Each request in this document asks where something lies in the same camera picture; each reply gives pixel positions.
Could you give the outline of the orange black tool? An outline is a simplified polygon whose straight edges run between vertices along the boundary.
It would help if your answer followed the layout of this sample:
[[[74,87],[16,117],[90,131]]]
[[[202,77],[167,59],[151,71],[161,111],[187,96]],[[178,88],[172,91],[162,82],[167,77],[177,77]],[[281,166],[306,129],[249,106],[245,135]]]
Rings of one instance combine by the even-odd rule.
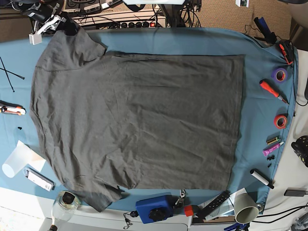
[[[291,65],[295,58],[294,58],[294,48],[292,42],[290,40],[281,40],[279,42],[279,47],[282,51],[282,54],[285,58],[285,61],[288,65]]]

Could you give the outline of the grey green mug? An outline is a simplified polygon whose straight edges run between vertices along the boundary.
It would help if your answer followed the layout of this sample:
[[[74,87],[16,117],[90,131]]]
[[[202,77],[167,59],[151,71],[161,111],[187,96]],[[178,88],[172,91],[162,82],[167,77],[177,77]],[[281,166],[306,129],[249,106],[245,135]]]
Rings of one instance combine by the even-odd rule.
[[[259,209],[255,201],[247,193],[243,193],[235,196],[234,213],[237,223],[246,224],[258,216]]]

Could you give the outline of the purple glue tube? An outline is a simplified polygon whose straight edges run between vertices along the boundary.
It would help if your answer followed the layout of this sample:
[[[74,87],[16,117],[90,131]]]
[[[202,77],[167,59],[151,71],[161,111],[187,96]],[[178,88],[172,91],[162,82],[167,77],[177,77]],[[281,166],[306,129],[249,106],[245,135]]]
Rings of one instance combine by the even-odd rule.
[[[275,151],[276,149],[280,148],[282,145],[284,144],[284,142],[279,142],[269,148],[266,148],[265,150],[262,151],[264,156],[268,156],[270,153],[272,153],[273,151]]]

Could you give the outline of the black remote control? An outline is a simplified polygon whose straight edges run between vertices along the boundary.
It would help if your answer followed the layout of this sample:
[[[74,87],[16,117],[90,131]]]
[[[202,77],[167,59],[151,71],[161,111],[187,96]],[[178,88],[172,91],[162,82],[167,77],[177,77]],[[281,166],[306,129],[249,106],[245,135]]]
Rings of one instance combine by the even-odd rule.
[[[205,216],[212,213],[215,209],[221,206],[227,199],[229,199],[230,195],[228,191],[222,192],[218,195],[213,201],[211,201],[208,205],[206,205],[203,209],[201,209],[196,216],[198,218],[205,218]]]

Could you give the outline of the grey T-shirt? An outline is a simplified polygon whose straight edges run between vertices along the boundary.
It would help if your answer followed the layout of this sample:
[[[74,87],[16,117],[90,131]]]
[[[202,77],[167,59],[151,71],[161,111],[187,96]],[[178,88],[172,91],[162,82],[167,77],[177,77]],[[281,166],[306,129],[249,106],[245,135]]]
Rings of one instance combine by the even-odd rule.
[[[244,56],[106,52],[54,34],[32,78],[30,116],[58,180],[101,212],[127,189],[227,189]]]

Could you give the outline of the red cube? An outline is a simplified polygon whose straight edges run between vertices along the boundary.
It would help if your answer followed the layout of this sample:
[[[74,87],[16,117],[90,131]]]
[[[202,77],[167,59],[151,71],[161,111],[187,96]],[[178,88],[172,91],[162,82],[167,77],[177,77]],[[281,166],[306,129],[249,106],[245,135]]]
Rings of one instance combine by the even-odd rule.
[[[192,205],[187,205],[184,207],[185,216],[190,217],[194,215],[194,209]]]

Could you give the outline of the white paper sheet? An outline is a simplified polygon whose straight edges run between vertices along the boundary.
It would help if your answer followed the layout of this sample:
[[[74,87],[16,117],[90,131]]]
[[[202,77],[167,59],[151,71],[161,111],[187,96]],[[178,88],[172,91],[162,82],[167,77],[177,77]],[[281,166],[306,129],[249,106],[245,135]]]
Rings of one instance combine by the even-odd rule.
[[[41,172],[46,160],[25,145],[20,140],[17,142],[17,163],[20,167],[25,167],[26,165],[32,166],[36,171]]]

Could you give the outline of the purple tape roll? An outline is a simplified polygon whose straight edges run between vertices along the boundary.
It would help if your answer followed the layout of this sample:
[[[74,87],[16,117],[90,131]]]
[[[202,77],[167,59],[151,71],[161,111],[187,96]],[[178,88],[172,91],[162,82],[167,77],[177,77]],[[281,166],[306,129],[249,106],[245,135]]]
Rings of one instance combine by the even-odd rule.
[[[272,77],[272,79],[273,79],[275,82],[281,84],[281,83],[284,83],[284,82],[287,80],[288,74],[287,74],[286,69],[284,69],[284,68],[281,67],[281,68],[275,69],[275,70],[272,72],[271,77]]]

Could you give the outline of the white marker black cap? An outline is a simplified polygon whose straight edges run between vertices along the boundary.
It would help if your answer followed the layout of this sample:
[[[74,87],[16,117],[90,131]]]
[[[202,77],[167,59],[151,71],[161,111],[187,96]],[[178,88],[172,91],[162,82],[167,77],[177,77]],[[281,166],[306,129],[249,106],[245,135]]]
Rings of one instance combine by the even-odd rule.
[[[254,170],[254,169],[250,170],[250,174],[254,178],[256,178],[258,181],[262,182],[264,185],[269,187],[270,189],[274,189],[274,186],[270,183],[270,181],[268,181],[263,176],[261,176],[256,170]]]

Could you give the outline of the gold battery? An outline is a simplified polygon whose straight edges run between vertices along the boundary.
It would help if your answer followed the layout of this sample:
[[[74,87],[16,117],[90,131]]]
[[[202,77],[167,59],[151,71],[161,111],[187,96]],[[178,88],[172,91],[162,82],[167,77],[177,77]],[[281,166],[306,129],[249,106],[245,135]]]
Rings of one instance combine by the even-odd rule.
[[[271,139],[269,139],[269,140],[266,140],[266,144],[267,144],[267,145],[270,145],[270,144],[272,144],[272,143],[277,142],[278,140],[279,140],[279,136],[276,136],[276,137],[274,137],[274,138],[271,138]]]

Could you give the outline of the orange tape roll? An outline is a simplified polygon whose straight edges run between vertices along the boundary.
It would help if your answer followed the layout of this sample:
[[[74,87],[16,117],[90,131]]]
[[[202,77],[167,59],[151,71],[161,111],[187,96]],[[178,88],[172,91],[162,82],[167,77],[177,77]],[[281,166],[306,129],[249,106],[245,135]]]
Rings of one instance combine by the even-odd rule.
[[[287,125],[287,117],[283,114],[276,115],[274,118],[274,125],[278,129],[284,129]]]

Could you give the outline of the orange black utility knife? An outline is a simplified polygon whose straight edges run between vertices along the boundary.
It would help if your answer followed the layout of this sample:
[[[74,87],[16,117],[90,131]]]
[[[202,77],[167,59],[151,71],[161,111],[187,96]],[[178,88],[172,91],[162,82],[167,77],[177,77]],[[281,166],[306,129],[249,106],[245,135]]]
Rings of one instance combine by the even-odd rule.
[[[2,114],[11,114],[19,116],[23,116],[26,114],[26,110],[23,106],[13,103],[7,103],[5,101],[0,102],[0,112]]]

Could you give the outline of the blue black clamp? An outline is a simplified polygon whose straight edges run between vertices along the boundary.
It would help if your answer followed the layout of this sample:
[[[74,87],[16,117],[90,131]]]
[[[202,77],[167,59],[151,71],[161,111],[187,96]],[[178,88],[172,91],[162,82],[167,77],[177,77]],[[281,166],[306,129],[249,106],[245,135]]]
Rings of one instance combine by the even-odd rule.
[[[277,41],[276,35],[275,35],[274,32],[272,32],[269,29],[264,17],[261,17],[261,18],[256,17],[254,19],[254,22],[255,22],[256,26],[258,27],[260,33],[264,37],[264,38],[260,38],[260,37],[255,37],[255,38],[260,40],[260,41],[264,41],[267,44],[275,44],[276,41]]]

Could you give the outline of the white labelled box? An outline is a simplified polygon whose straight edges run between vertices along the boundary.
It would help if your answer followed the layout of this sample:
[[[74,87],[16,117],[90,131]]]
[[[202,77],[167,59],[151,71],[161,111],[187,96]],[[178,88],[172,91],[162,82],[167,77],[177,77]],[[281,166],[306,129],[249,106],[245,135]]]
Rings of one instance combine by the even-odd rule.
[[[46,191],[50,192],[54,190],[54,182],[36,172],[35,170],[25,167],[23,169],[23,173],[25,177],[28,178],[31,182],[35,183],[37,186],[45,189]]]

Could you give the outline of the black power strip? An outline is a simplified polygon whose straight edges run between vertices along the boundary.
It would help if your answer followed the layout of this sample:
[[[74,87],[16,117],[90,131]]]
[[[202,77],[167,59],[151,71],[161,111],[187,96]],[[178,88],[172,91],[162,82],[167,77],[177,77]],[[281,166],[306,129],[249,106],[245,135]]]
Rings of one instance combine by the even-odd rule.
[[[148,21],[136,21],[136,22],[113,22],[105,25],[103,29],[124,29],[124,28],[150,28],[150,27],[160,27],[156,22]]]

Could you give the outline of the translucent plastic cup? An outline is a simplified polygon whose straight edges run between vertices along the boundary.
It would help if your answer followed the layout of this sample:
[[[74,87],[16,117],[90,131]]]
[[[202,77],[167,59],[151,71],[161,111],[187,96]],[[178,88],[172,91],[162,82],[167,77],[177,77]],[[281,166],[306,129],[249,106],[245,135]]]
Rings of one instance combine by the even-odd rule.
[[[15,148],[2,165],[2,171],[7,177],[13,178],[23,168],[17,163],[17,148]]]

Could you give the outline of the silver carabiner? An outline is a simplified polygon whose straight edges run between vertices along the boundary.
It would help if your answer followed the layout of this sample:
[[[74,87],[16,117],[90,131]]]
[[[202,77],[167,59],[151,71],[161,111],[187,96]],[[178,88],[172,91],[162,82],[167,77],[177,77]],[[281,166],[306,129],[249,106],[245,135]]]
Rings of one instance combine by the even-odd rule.
[[[180,198],[184,198],[186,196],[186,191],[184,189],[180,189]]]

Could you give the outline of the clear glass bottle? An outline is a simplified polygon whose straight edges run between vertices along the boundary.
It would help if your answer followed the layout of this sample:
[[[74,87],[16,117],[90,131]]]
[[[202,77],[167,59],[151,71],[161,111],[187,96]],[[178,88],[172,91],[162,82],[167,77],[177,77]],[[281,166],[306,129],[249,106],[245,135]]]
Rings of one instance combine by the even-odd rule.
[[[59,192],[52,206],[49,231],[58,231],[72,218],[79,206],[80,200],[75,194],[69,191]]]

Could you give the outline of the blue box with black knob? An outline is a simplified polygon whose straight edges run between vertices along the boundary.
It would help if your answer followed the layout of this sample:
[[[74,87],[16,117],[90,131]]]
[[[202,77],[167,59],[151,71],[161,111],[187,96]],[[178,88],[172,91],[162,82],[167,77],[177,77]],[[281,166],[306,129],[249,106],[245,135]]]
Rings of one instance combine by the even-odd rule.
[[[135,207],[143,224],[163,221],[174,215],[169,195],[137,201]]]

